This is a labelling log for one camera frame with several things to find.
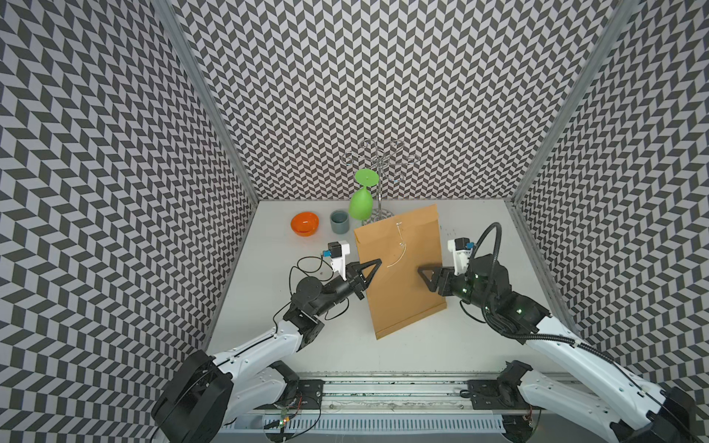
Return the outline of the orange plastic bowl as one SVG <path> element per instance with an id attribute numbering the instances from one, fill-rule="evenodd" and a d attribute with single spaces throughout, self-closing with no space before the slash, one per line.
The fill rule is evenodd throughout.
<path id="1" fill-rule="evenodd" d="M 291 219 L 290 226 L 297 236 L 313 236 L 319 229 L 319 216 L 313 212 L 300 212 Z"/>

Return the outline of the chrome glass holder stand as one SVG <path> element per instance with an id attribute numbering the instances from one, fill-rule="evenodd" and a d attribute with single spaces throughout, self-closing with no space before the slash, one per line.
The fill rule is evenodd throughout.
<path id="1" fill-rule="evenodd" d="M 362 226 L 393 217 L 393 212 L 383 207 L 386 175 L 391 168 L 415 165 L 420 162 L 419 155 L 405 152 L 405 146 L 400 140 L 390 140 L 386 147 L 382 148 L 373 140 L 365 138 L 354 149 L 345 152 L 343 163 L 347 167 L 356 168 L 354 174 L 360 169 L 367 168 L 375 171 L 380 178 L 379 183 L 370 189 L 374 198 L 374 208 L 367 221 L 360 221 Z"/>

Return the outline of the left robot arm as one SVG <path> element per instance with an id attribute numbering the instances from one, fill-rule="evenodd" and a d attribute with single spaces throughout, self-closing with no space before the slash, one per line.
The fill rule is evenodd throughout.
<path id="1" fill-rule="evenodd" d="M 382 261 L 352 262 L 328 282 L 306 275 L 282 319 L 260 336 L 210 356 L 197 350 L 164 385 L 151 410 L 168 442 L 210 442 L 228 422 L 259 406 L 286 402 L 288 385 L 298 376 L 282 360 L 313 343 L 324 316 L 350 295 L 365 297 Z"/>

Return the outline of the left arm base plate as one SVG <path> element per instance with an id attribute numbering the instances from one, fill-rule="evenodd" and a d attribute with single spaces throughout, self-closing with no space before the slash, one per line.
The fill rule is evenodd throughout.
<path id="1" fill-rule="evenodd" d="M 290 410 L 318 411 L 321 409 L 324 380 L 288 381 L 282 396 L 273 405 Z"/>

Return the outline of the grey-blue cup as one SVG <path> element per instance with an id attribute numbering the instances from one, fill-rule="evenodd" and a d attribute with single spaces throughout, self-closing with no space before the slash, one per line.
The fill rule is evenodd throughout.
<path id="1" fill-rule="evenodd" d="M 335 210 L 330 214 L 330 227 L 334 234 L 347 234 L 350 230 L 349 214 L 346 210 Z"/>

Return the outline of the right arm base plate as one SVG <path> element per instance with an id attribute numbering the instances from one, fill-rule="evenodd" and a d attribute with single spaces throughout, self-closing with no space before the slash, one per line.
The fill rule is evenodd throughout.
<path id="1" fill-rule="evenodd" d="M 498 380 L 468 380 L 467 391 L 474 410 L 527 410 L 516 386 Z"/>

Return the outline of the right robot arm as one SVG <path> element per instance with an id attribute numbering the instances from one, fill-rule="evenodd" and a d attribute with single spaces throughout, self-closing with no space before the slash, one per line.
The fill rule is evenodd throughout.
<path id="1" fill-rule="evenodd" d="M 430 292 L 480 308 L 492 330 L 544 354 L 584 386 L 581 391 L 561 386 L 512 361 L 496 380 L 504 402 L 521 399 L 607 442 L 696 441 L 696 402 L 690 394 L 664 389 L 596 350 L 547 308 L 515 292 L 507 269 L 492 255 L 461 257 L 453 267 L 425 265 L 418 274 Z"/>

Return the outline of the aluminium front rail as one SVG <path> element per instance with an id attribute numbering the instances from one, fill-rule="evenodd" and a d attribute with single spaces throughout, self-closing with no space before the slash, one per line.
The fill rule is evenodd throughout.
<path id="1" fill-rule="evenodd" d="M 269 408 L 278 401 L 288 381 L 301 378 L 290 367 L 277 362 L 254 376 L 239 380 L 231 372 L 216 368 L 212 371 L 182 371 L 166 385 L 161 397 L 151 410 L 151 417 L 162 422 L 174 413 L 207 410 L 216 404 L 219 413 L 244 415 L 254 409 Z M 468 398 L 467 381 L 457 378 L 323 378 L 323 397 L 396 398 L 442 397 Z M 523 396 L 523 387 L 542 382 L 542 374 L 529 365 L 513 361 L 495 378 L 516 386 Z"/>

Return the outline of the brown kraft file bag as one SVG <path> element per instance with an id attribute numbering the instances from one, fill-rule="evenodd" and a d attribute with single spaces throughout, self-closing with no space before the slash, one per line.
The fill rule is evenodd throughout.
<path id="1" fill-rule="evenodd" d="M 367 289 L 378 340 L 447 308 L 428 291 L 417 269 L 442 265 L 441 227 L 436 205 L 395 215 L 354 230 L 362 262 L 380 258 L 382 265 Z"/>

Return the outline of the green plastic wine glass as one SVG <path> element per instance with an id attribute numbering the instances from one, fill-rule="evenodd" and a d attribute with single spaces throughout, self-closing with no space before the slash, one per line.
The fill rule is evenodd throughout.
<path id="1" fill-rule="evenodd" d="M 371 169 L 360 169 L 354 175 L 359 188 L 350 199 L 349 214 L 358 221 L 367 221 L 373 212 L 374 198 L 370 192 L 379 181 L 379 175 Z"/>

